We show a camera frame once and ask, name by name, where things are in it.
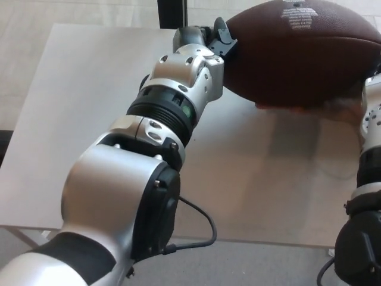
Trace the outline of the person's bare hand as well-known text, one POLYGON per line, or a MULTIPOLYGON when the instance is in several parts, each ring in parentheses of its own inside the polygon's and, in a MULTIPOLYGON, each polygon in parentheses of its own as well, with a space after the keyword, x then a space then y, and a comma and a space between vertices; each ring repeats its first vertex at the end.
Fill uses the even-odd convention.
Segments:
POLYGON ((337 99, 326 101, 318 107, 273 107, 255 103, 260 110, 287 110, 297 114, 311 114, 322 119, 345 122, 359 126, 364 117, 363 103, 359 100, 337 99))

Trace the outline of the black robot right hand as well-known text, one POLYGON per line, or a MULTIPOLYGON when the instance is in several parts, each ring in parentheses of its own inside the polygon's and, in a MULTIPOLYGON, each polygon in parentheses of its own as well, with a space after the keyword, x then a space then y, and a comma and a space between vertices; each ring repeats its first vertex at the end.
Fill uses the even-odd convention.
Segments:
POLYGON ((376 85, 380 83, 380 71, 381 71, 381 64, 379 63, 373 72, 372 76, 367 79, 368 85, 376 85))

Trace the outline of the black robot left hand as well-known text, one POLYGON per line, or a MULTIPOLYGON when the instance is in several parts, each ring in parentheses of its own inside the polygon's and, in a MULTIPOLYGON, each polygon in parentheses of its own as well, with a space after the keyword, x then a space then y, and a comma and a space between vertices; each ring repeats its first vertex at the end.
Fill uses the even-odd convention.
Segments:
POLYGON ((235 50, 237 42, 230 34, 227 23, 218 17, 213 27, 186 26, 177 29, 172 47, 173 52, 177 52, 185 45, 198 44, 207 47, 215 55, 226 58, 235 50))

